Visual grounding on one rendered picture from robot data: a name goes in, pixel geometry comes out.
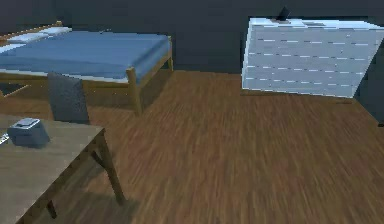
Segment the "blue wooden bed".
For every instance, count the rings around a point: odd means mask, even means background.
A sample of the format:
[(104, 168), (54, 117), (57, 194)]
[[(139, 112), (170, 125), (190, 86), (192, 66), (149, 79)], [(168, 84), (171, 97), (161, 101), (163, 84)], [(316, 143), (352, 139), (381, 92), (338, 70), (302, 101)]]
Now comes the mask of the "blue wooden bed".
[(140, 115), (143, 88), (163, 67), (173, 69), (172, 39), (167, 35), (72, 30), (28, 43), (9, 42), (51, 27), (65, 26), (57, 21), (0, 36), (0, 83), (33, 85), (59, 73), (80, 79), (89, 89), (123, 90)]

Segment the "black laptop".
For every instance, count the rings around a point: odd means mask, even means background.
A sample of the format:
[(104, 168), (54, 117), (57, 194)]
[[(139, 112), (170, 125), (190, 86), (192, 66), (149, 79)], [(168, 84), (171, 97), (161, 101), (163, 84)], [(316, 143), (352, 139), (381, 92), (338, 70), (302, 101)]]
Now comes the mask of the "black laptop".
[(281, 11), (279, 12), (279, 14), (275, 18), (272, 18), (272, 21), (274, 21), (274, 22), (287, 22), (290, 14), (291, 14), (291, 11), (286, 6), (284, 6), (281, 9)]

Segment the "white pillow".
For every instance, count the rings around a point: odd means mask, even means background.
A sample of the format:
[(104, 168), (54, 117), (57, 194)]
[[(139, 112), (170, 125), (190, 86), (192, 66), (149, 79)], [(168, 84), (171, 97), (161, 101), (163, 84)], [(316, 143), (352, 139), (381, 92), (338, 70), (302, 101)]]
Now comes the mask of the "white pillow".
[(71, 32), (72, 29), (69, 27), (51, 27), (43, 29), (37, 33), (26, 33), (21, 34), (9, 39), (10, 43), (28, 43), (34, 40), (39, 40), (49, 36), (55, 36), (62, 33)]

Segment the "white chest of drawers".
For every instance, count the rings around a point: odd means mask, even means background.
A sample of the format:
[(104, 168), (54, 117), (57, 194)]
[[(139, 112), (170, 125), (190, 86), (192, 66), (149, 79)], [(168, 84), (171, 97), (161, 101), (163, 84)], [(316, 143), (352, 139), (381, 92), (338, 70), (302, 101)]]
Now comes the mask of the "white chest of drawers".
[(242, 89), (352, 98), (383, 40), (365, 21), (251, 18)]

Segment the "brown wooden table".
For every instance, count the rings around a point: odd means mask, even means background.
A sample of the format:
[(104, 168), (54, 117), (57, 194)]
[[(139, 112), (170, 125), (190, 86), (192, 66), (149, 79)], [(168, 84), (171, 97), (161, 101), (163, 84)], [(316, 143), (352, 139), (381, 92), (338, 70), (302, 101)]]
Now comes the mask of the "brown wooden table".
[(118, 203), (125, 197), (100, 126), (45, 120), (42, 149), (0, 146), (0, 224), (32, 224), (74, 172), (99, 152)]

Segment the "grey chair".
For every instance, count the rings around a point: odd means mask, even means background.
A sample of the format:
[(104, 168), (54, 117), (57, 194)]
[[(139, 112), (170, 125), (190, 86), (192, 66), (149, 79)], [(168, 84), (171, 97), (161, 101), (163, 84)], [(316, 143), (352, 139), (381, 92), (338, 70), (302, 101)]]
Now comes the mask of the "grey chair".
[(59, 73), (49, 73), (49, 104), (55, 121), (89, 124), (82, 81)]

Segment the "grey box-shaped appliance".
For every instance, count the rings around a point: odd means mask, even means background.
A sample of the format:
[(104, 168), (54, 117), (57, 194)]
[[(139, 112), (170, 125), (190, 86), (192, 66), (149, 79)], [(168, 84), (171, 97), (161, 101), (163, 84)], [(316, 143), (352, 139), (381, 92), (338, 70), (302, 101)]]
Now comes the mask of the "grey box-shaped appliance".
[(7, 129), (12, 143), (16, 146), (42, 148), (49, 141), (46, 129), (40, 119), (23, 118)]

